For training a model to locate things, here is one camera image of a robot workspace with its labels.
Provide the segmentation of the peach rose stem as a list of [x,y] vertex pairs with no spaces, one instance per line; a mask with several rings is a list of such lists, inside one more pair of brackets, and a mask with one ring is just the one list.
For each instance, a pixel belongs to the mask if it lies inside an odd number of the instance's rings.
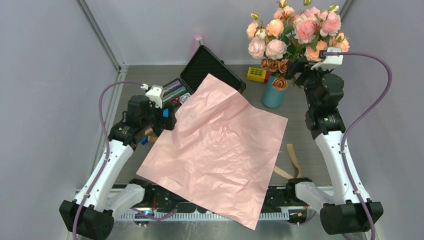
[[306,47],[304,56],[309,62],[321,62],[320,51],[326,50],[328,47],[340,48],[342,52],[348,52],[350,49],[349,39],[343,32],[339,32],[336,36],[331,36],[329,40],[319,40],[315,47],[316,50],[310,46]]

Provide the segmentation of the pink wrapping paper sheet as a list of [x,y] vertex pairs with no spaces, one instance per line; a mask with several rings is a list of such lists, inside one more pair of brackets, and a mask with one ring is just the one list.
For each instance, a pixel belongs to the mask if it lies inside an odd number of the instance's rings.
[[208,74],[137,175],[255,230],[288,124]]

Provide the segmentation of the tan ribbon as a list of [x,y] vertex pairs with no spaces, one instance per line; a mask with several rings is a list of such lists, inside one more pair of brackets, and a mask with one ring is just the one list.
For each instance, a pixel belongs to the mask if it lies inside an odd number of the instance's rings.
[[291,143],[287,143],[286,144],[286,148],[289,154],[289,158],[291,161],[291,164],[294,166],[294,168],[296,169],[297,175],[293,176],[291,174],[289,174],[288,172],[284,171],[283,169],[279,168],[278,166],[274,166],[273,168],[273,172],[276,173],[277,175],[279,175],[280,177],[283,177],[284,179],[300,179],[302,177],[302,169],[301,166],[299,164],[299,161],[297,159],[295,150],[294,150],[294,146]]

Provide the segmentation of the pink rose stem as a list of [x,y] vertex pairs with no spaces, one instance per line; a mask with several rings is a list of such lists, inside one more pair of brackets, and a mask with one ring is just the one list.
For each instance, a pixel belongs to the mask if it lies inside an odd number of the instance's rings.
[[288,45],[288,59],[295,61],[299,57],[305,57],[306,47],[316,50],[319,40],[329,40],[341,31],[341,16],[337,14],[337,5],[332,5],[327,10],[319,10],[316,7],[307,9],[300,15],[294,16],[290,44]]

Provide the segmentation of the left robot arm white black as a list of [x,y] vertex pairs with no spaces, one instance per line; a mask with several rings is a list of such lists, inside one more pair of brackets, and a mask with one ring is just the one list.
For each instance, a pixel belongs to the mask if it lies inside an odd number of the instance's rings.
[[177,119],[175,106],[163,107],[145,95],[134,95],[128,101],[127,110],[107,136],[107,143],[100,161],[91,176],[72,201],[64,200],[59,212],[66,228],[76,238],[105,240],[110,235],[116,219],[135,204],[148,207],[153,193],[131,183],[109,198],[119,173],[139,144],[147,142],[146,131],[160,134],[172,131]]

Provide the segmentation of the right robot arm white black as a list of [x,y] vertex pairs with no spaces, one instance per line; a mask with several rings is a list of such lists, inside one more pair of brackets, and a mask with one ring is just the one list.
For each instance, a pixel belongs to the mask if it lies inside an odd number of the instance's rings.
[[344,80],[332,73],[334,67],[328,59],[315,63],[300,57],[288,63],[286,77],[295,78],[304,89],[308,105],[305,123],[324,157],[333,194],[302,177],[288,181],[285,198],[291,205],[305,203],[312,207],[329,235],[368,232],[384,209],[371,199],[350,155],[346,127],[338,110]]

